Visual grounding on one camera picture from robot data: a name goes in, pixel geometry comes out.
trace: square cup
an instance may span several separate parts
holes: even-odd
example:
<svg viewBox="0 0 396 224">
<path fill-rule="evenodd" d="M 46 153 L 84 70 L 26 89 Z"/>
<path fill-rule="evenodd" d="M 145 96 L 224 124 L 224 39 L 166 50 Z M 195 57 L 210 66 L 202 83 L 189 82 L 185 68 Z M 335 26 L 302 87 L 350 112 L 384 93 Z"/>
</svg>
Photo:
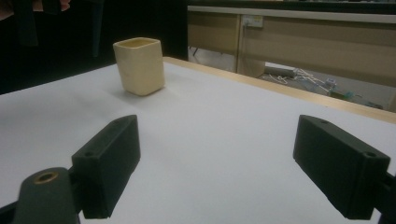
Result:
<svg viewBox="0 0 396 224">
<path fill-rule="evenodd" d="M 163 52 L 161 41 L 137 37 L 113 44 L 122 87 L 145 96 L 163 87 Z"/>
</svg>

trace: cup rim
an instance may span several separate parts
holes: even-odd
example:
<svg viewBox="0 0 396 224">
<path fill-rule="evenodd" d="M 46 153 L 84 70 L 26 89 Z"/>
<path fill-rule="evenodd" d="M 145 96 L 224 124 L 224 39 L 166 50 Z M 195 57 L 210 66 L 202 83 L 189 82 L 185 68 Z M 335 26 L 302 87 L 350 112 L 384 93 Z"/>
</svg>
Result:
<svg viewBox="0 0 396 224">
<path fill-rule="evenodd" d="M 134 40 L 149 40 L 149 41 L 152 41 L 152 43 L 148 43 L 147 45 L 142 45 L 142 46 L 138 46 L 138 47 L 125 47 L 125 46 L 122 45 L 123 43 L 129 42 L 129 41 L 134 41 Z M 121 40 L 119 42 L 116 42 L 116 43 L 113 44 L 113 46 L 117 46 L 117 47 L 120 47 L 120 48 L 126 48 L 126 49 L 139 49 L 139 48 L 142 48 L 142 47 L 145 47 L 145 46 L 157 44 L 159 42 L 160 42 L 160 40 L 158 40 L 158 39 L 147 38 L 147 37 L 135 37 L 135 38 Z"/>
</svg>

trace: black mount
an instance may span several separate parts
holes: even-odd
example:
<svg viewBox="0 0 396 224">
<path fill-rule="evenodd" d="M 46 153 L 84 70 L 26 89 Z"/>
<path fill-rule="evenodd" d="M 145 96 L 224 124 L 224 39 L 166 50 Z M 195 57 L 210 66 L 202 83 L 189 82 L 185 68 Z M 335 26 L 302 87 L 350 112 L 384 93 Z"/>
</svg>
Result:
<svg viewBox="0 0 396 224">
<path fill-rule="evenodd" d="M 115 119 L 72 156 L 69 170 L 49 168 L 26 178 L 0 223 L 77 224 L 110 217 L 140 160 L 137 117 Z"/>
<path fill-rule="evenodd" d="M 396 177 L 390 157 L 327 120 L 301 115 L 293 158 L 346 218 L 396 223 Z"/>
</svg>

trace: white table surface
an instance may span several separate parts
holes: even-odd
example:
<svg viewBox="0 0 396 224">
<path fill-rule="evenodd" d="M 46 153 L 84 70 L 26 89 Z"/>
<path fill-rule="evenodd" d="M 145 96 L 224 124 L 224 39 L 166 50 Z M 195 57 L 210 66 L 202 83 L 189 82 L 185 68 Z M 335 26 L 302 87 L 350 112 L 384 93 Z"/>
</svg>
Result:
<svg viewBox="0 0 396 224">
<path fill-rule="evenodd" d="M 24 178 L 136 114 L 142 158 L 112 218 L 82 223 L 377 223 L 342 217 L 292 158 L 299 115 L 396 159 L 396 124 L 165 63 L 165 87 L 125 92 L 115 65 L 0 96 L 0 206 Z M 394 161 L 389 167 L 396 173 Z"/>
</svg>

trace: black plastic block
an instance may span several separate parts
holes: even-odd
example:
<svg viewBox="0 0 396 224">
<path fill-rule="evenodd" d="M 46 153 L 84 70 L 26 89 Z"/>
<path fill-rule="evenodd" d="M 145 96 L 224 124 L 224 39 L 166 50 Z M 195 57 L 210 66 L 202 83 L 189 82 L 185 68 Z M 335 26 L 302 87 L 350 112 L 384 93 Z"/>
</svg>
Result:
<svg viewBox="0 0 396 224">
<path fill-rule="evenodd" d="M 330 122 L 301 115 L 293 158 L 350 219 L 370 219 L 390 158 Z"/>
</svg>

